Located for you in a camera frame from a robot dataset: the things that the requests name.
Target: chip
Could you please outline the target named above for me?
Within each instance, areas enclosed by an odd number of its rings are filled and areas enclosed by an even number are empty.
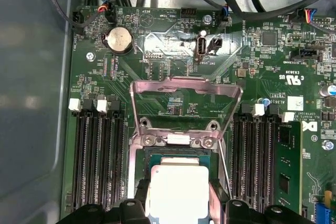
[[[289,177],[280,174],[279,177],[279,187],[283,190],[286,194],[289,194]]]
[[[277,45],[277,33],[275,31],[265,31],[262,33],[263,46],[276,46]]]

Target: screw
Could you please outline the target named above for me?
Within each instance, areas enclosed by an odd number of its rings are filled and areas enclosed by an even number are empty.
[[[322,148],[326,151],[331,151],[334,149],[334,143],[330,140],[324,140],[322,143]]]
[[[86,59],[90,62],[93,62],[95,60],[96,56],[93,52],[88,52],[86,54]]]
[[[212,23],[212,17],[210,15],[205,15],[203,16],[202,21],[205,25],[210,25]]]
[[[277,214],[282,213],[282,210],[280,208],[278,208],[278,207],[272,207],[272,211],[276,212]]]
[[[233,201],[232,204],[235,205],[236,207],[241,207],[241,206],[243,205],[243,204],[242,204],[240,201],[238,201],[238,200]]]
[[[212,139],[207,138],[207,139],[204,141],[204,145],[205,145],[205,147],[207,147],[207,148],[212,147]]]

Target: black connector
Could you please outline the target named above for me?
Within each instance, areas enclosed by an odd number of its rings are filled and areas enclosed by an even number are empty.
[[[181,8],[180,18],[196,18],[196,8]]]
[[[75,11],[72,12],[72,20],[76,23],[83,23],[84,22],[84,16],[81,12]],[[84,28],[72,26],[73,32],[78,35],[84,35]]]
[[[306,14],[304,9],[297,9],[292,14],[289,14],[288,21],[293,23],[302,23],[306,22]]]

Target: black dimm slot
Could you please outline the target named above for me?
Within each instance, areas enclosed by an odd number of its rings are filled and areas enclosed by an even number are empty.
[[[123,131],[124,125],[122,119],[114,121],[114,138],[112,140],[112,180],[111,180],[111,204],[120,198],[121,188],[121,169],[122,169],[122,148],[123,148]]]
[[[76,137],[75,137],[75,154],[73,159],[73,178],[72,178],[72,211],[78,209],[81,197],[81,155],[83,142],[83,129],[85,118],[82,115],[76,115]]]
[[[95,114],[92,118],[92,129],[91,129],[91,150],[90,150],[90,160],[87,162],[89,169],[88,169],[88,177],[87,177],[87,199],[88,204],[95,203],[95,174],[97,170],[96,166],[96,156],[97,156],[97,145],[98,145],[98,115]]]

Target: small components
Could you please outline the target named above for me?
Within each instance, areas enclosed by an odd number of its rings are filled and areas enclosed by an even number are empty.
[[[97,100],[97,110],[101,113],[107,113],[107,100]]]
[[[181,8],[180,18],[196,18],[196,8]]]
[[[263,104],[256,103],[253,105],[252,116],[254,118],[258,116],[263,116],[264,114],[265,114],[265,106]]]
[[[320,89],[320,94],[323,97],[329,97],[332,95],[336,95],[336,86],[331,84],[331,85],[324,85],[321,89]]]
[[[334,112],[321,112],[321,120],[322,121],[334,121],[335,120],[335,114]]]
[[[322,62],[323,52],[316,48],[300,48],[290,52],[290,60],[316,60],[318,62]]]
[[[210,41],[207,51],[209,55],[216,55],[216,53],[222,46],[223,46],[223,39],[216,37]]]
[[[265,31],[261,36],[261,43],[263,46],[276,46],[277,45],[277,32]]]
[[[201,61],[203,60],[206,54],[206,31],[202,30],[199,32],[199,35],[196,40],[196,47],[195,47],[195,60]]]
[[[284,112],[281,116],[282,123],[288,123],[294,121],[294,112]]]
[[[115,27],[102,36],[103,44],[116,55],[125,55],[134,45],[131,32],[124,27]]]
[[[331,151],[332,149],[334,149],[334,143],[330,140],[324,140],[322,142],[322,148],[325,150],[325,151]]]
[[[237,69],[237,77],[239,77],[239,78],[246,77],[246,69],[245,68],[238,68]]]
[[[335,108],[336,107],[336,98],[326,97],[324,99],[324,106],[326,106],[328,108]]]
[[[212,24],[212,16],[207,14],[207,15],[204,15],[203,18],[202,18],[202,22],[204,25],[211,25]]]
[[[80,100],[78,98],[70,98],[69,100],[69,110],[71,111],[80,111]]]

